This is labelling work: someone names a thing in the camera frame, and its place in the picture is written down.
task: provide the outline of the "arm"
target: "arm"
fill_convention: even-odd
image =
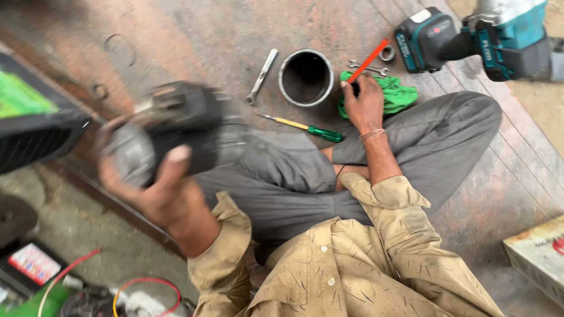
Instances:
[[[381,90],[362,77],[358,99],[343,85],[347,114],[361,135],[381,128],[383,109]],[[440,248],[442,239],[421,209],[430,203],[402,176],[385,134],[364,146],[370,183],[356,173],[341,181],[372,219],[400,281],[454,315],[503,316],[464,261]]]
[[[372,130],[382,129],[384,113],[384,94],[372,76],[360,76],[358,79],[360,96],[354,96],[353,87],[346,81],[341,82],[345,94],[345,107],[352,124],[360,135]],[[388,145],[387,135],[382,133],[364,141],[370,183],[377,184],[384,179],[403,175]]]
[[[116,127],[112,122],[98,136],[99,153]],[[165,229],[188,257],[188,273],[200,292],[196,316],[235,316],[249,303],[249,273],[241,261],[250,242],[250,220],[228,194],[219,193],[210,210],[193,177],[185,177],[191,151],[172,149],[149,188],[121,182],[113,158],[99,161],[99,178],[112,194],[133,203],[147,219]]]

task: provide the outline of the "red wire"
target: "red wire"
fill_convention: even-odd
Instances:
[[[95,249],[94,251],[91,251],[90,253],[88,253],[87,255],[79,258],[78,260],[72,262],[67,268],[65,268],[61,273],[59,273],[51,282],[51,284],[49,285],[49,287],[47,288],[47,291],[45,291],[45,294],[43,295],[43,299],[41,301],[41,305],[39,306],[39,312],[38,312],[38,316],[41,316],[42,310],[43,310],[43,304],[45,302],[45,299],[47,298],[47,295],[49,294],[49,292],[51,291],[51,288],[53,288],[53,286],[63,277],[65,276],[70,270],[72,270],[75,266],[79,265],[81,262],[87,260],[88,258],[100,253],[101,249]]]
[[[164,315],[175,311],[178,308],[178,306],[180,306],[181,296],[180,296],[180,290],[178,289],[178,287],[176,287],[176,285],[174,285],[173,283],[171,283],[171,282],[169,282],[165,279],[160,279],[160,278],[137,278],[137,279],[130,280],[129,282],[125,283],[122,287],[120,287],[120,290],[118,291],[118,294],[116,294],[116,297],[119,295],[119,293],[121,293],[127,287],[129,287],[133,284],[142,283],[142,282],[153,282],[153,283],[165,284],[165,285],[170,286],[177,293],[178,298],[177,298],[176,304],[172,308],[158,314],[155,317],[163,317]]]

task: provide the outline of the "red marker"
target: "red marker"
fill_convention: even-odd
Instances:
[[[390,40],[388,38],[383,39],[380,45],[378,45],[378,47],[374,49],[372,54],[370,54],[370,56],[364,60],[362,65],[360,65],[356,72],[354,72],[354,74],[352,74],[352,76],[347,81],[349,83],[353,83],[388,44],[390,44]]]

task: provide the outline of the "green object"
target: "green object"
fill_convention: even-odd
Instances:
[[[47,291],[47,287],[48,285],[45,284],[37,294],[19,307],[10,308],[4,303],[0,304],[0,317],[37,317],[39,304],[41,303],[45,291]],[[55,317],[63,303],[73,293],[74,291],[64,287],[61,283],[55,284],[45,300],[42,316]]]
[[[343,140],[343,136],[339,132],[320,129],[312,125],[307,127],[307,132],[337,143]]]
[[[341,81],[349,79],[353,73],[345,71],[341,73]],[[401,79],[393,76],[386,76],[384,79],[374,76],[382,90],[384,91],[384,114],[389,115],[398,113],[406,109],[410,104],[417,100],[417,89],[415,87],[402,86]],[[337,105],[339,116],[348,119],[345,111],[345,96],[341,94]]]
[[[56,113],[59,110],[17,74],[0,71],[0,119]]]

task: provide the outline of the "shirt cuff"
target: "shirt cuff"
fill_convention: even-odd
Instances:
[[[371,187],[360,174],[349,172],[341,175],[341,182],[356,199],[366,205],[385,209],[431,207],[431,203],[411,186],[405,176],[393,176]]]
[[[201,255],[188,259],[190,280],[199,290],[210,289],[232,274],[247,248],[251,237],[251,222],[227,192],[216,194],[218,203],[211,212],[221,230],[211,246]]]

